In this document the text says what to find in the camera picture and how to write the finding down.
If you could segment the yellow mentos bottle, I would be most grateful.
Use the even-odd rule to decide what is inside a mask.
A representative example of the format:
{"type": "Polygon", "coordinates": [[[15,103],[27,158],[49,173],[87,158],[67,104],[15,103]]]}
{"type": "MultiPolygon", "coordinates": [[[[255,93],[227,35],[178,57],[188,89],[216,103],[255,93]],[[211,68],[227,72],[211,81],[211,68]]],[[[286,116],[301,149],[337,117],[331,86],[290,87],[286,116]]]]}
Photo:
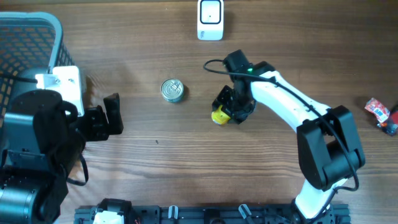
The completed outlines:
{"type": "Polygon", "coordinates": [[[231,118],[228,116],[223,110],[223,106],[219,105],[219,107],[211,113],[211,118],[214,123],[217,125],[226,124],[231,118]]]}

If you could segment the silver tin can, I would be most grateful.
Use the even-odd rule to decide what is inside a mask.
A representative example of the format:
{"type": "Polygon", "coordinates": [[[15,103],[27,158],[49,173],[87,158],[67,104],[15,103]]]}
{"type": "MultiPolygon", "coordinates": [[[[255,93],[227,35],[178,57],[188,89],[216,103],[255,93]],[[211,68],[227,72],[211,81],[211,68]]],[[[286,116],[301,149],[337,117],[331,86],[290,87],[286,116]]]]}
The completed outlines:
{"type": "Polygon", "coordinates": [[[167,79],[161,85],[161,94],[165,101],[169,103],[178,103],[184,96],[184,85],[178,79],[167,79]]]}

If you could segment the red tissue pack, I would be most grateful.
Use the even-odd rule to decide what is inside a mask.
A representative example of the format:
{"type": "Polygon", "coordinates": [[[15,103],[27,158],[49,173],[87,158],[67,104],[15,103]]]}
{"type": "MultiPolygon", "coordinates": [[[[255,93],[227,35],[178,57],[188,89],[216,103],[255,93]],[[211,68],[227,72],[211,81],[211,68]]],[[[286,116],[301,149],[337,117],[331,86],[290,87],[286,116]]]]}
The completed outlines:
{"type": "Polygon", "coordinates": [[[366,109],[368,112],[371,112],[380,123],[385,122],[390,115],[390,111],[375,98],[371,98],[366,103],[364,109],[366,109]]]}

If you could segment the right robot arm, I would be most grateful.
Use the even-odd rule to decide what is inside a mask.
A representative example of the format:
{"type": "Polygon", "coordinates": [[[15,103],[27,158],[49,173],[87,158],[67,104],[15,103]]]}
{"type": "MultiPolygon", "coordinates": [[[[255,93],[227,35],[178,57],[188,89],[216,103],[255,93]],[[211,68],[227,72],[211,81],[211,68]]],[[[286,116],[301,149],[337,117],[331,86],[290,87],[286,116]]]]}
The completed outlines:
{"type": "Polygon", "coordinates": [[[224,86],[212,103],[211,118],[222,126],[241,124],[263,104],[283,119],[296,133],[298,163],[305,177],[300,193],[285,216],[289,223],[316,223],[332,218],[339,223],[343,212],[331,204],[344,190],[359,189],[358,169],[366,158],[351,111],[344,106],[331,108],[289,84],[269,63],[253,64],[242,50],[219,61],[233,86],[224,86]]]}

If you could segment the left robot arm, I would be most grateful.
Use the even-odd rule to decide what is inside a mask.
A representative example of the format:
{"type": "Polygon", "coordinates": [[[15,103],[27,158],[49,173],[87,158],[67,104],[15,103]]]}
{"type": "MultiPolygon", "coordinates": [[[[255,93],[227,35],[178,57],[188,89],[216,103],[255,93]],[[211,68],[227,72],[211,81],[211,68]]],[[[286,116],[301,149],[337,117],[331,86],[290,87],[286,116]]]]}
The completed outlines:
{"type": "Polygon", "coordinates": [[[83,106],[83,87],[75,66],[36,74],[33,88],[17,95],[4,116],[1,152],[1,222],[53,223],[70,178],[88,142],[121,134],[124,126],[117,93],[103,105],[83,106]]]}

